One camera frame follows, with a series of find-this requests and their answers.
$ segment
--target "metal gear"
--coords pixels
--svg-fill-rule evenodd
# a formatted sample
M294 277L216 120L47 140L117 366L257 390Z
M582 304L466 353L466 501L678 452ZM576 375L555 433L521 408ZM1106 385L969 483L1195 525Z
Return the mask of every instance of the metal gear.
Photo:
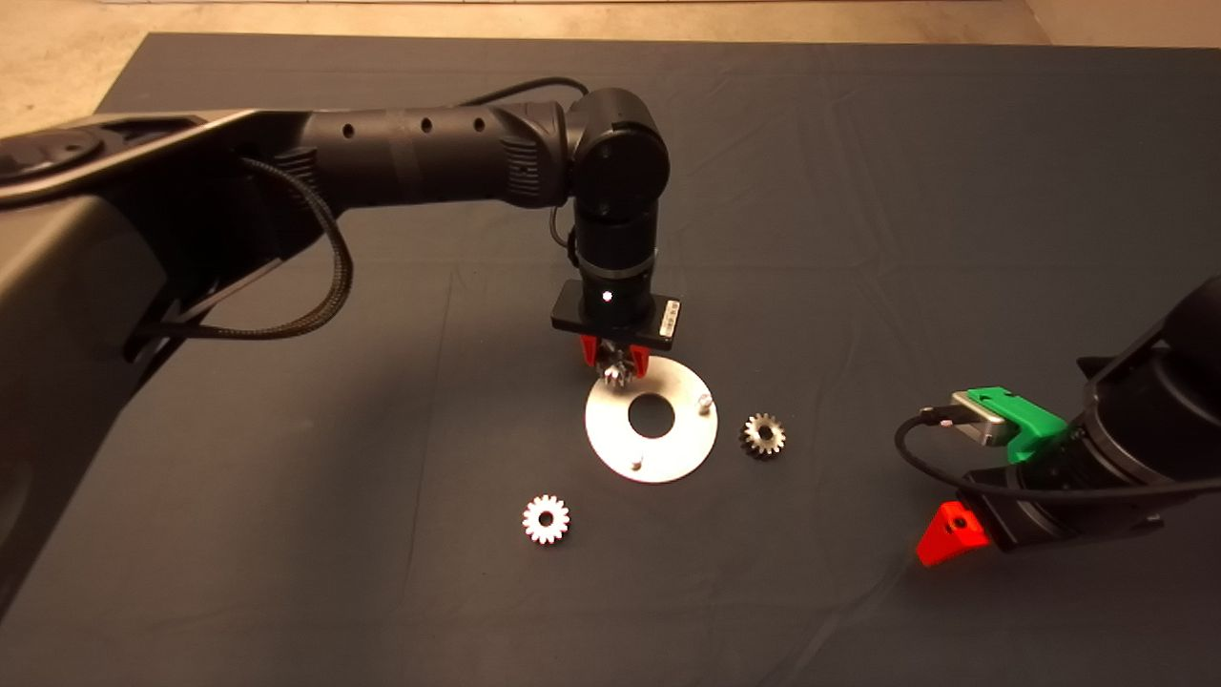
M609 387L623 389L636 378L636 364L626 348L603 339L596 356L598 375Z
M554 544L563 539L570 522L564 502L548 494L536 497L534 502L526 504L521 517L526 537L540 545Z
M742 426L742 448L757 459L770 459L784 450L784 426L773 415L756 414Z

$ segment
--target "black cable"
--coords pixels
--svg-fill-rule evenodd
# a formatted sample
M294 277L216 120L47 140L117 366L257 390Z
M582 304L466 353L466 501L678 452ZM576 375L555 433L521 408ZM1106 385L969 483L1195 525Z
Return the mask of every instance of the black cable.
M211 311L211 308L209 308L203 312L199 312L198 315L192 317L187 323L199 323L200 321L204 320L205 316L208 316L209 311ZM144 372L140 373L140 379L136 384L136 392L144 389L144 386L148 384L150 379L153 379L154 375L161 371L165 364L168 362L175 354L178 353L178 349L182 348L186 340L187 339L181 336L171 336L165 339L161 348L158 349L156 353L153 354L153 358L149 359L149 364L148 366L144 367Z
M552 240L554 240L556 243L558 243L560 248L568 248L568 240L564 240L563 238L560 238L559 237L559 229L556 228L556 212L558 212L558 211L559 211L559 207L552 207L551 209L551 220L549 220L549 223L551 223L551 238L552 238Z
M309 333L322 326L339 311L344 300L348 299L348 294L352 292L352 254L348 251L348 244L344 243L343 234L339 233L339 225L335 221L335 215L331 212L331 207L327 206L326 200L310 188L309 184L278 167L250 157L241 157L241 162L245 168L261 173L295 190L314 214L314 218L322 227L322 232L326 233L326 237L331 242L331 248L335 250L335 272L331 277L331 288L326 297L304 315L276 326L231 328L227 326L203 326L190 322L158 322L142 326L137 331L137 334L177 338L236 338L245 340L288 338L291 336Z
M567 85L569 88L575 88L581 92L581 95L590 94L590 87L576 81L575 78L568 78L567 76L545 76L542 78L534 78L530 81L523 81L521 83L514 83L513 85L507 85L499 90L493 90L491 93L485 93L482 95L476 95L470 100L464 100L458 103L459 107L466 107L470 105L486 105L493 100L499 100L501 98L508 98L509 95L516 95L519 93L525 93L526 90L534 90L536 88L543 88L547 85Z
M1013 489L1009 487L995 487L991 484L977 484L968 480L950 475L941 469L934 467L916 458L907 448L907 434L917 427L940 425L945 417L939 417L930 410L919 416L910 419L895 431L895 449L908 465L924 475L967 492L969 494L982 494L984 497L999 497L1018 502L1034 502L1040 504L1099 504L1099 503L1123 503L1137 499L1155 497L1186 497L1192 494L1208 494L1221 492L1221 478L1197 480L1190 482L1176 482L1172 484L1147 484L1142 487L1112 487L1106 489Z

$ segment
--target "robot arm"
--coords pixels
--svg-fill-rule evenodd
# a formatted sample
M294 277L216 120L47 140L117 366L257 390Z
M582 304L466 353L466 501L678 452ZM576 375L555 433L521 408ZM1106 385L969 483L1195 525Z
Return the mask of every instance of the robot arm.
M1221 492L1221 277L1183 298L1114 359L1082 359L1082 412L1061 421L1005 389L955 394L904 423L895 444L915 467L958 491L917 553L933 565L995 543L1004 552L1155 532L1161 513ZM915 427L944 426L1009 464L958 478L917 459Z
M643 375L625 353L669 350L678 309L651 292L668 176L648 110L620 89L567 111L98 116L0 140L0 614L118 412L182 336L348 209L573 196L580 279L552 322L596 342L591 364Z

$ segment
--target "metal washer plate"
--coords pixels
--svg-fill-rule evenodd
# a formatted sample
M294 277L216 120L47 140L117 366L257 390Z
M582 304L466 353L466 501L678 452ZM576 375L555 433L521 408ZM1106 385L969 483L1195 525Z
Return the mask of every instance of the metal washer plate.
M674 427L658 438L631 428L628 409L646 394L657 394L674 410ZM703 464L717 441L717 405L700 415L700 398L711 397L700 376L669 359L652 358L648 375L619 389L595 382L585 403L585 432L602 462L636 482L662 483L686 477ZM632 470L640 462L639 470Z

